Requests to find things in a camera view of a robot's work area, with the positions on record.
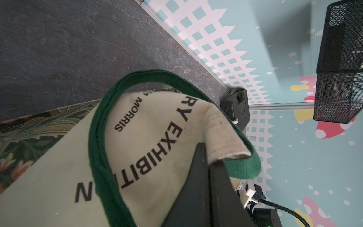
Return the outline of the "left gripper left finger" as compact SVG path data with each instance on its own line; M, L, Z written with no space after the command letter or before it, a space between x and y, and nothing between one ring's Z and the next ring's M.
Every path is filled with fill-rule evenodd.
M204 143L198 143L187 179L163 222L164 227L209 227L209 165Z

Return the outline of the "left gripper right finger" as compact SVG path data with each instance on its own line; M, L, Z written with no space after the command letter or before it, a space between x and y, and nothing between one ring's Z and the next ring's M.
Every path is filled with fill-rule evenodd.
M213 227L253 227L254 223L234 191L222 160L209 167L210 215Z

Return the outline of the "beige canvas tote bag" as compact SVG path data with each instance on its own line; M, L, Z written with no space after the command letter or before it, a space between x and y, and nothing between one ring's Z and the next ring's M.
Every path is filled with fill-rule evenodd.
M261 171L246 136L203 92L164 70L100 101L1 124L1 226L163 227L196 145L236 192Z

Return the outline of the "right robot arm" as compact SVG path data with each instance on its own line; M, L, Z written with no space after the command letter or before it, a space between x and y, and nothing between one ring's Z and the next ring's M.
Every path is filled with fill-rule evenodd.
M240 201L249 213L256 227L281 227L279 211L286 212L302 223L304 227L312 227L305 218L297 212L266 200L262 187L250 181L243 182L236 191Z

